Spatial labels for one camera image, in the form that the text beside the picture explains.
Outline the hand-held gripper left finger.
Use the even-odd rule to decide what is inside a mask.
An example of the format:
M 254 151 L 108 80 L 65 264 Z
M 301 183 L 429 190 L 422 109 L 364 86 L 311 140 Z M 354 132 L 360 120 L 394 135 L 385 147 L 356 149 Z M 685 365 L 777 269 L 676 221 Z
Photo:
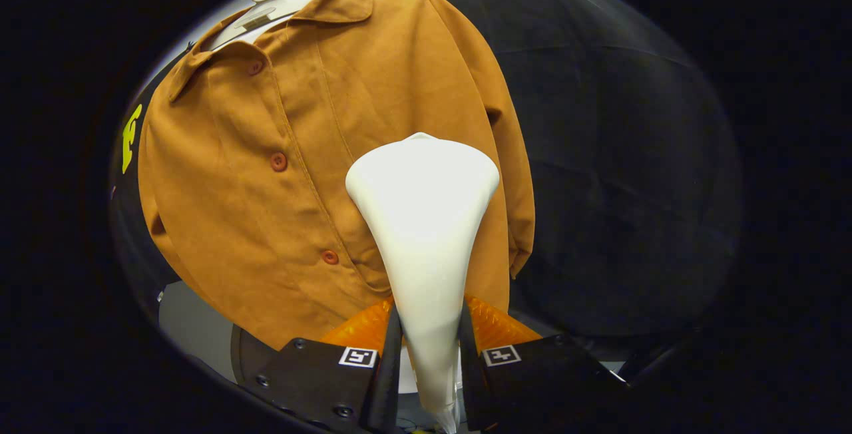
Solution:
M 325 339 L 296 337 L 255 375 L 255 396 L 296 433 L 395 433 L 401 320 L 393 298 Z

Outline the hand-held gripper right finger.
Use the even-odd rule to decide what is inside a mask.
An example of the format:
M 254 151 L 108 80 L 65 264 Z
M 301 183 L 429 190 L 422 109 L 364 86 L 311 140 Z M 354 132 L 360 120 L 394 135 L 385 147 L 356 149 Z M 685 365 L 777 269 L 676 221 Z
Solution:
M 472 431 L 579 433 L 630 388 L 565 334 L 543 337 L 474 296 L 457 333 Z

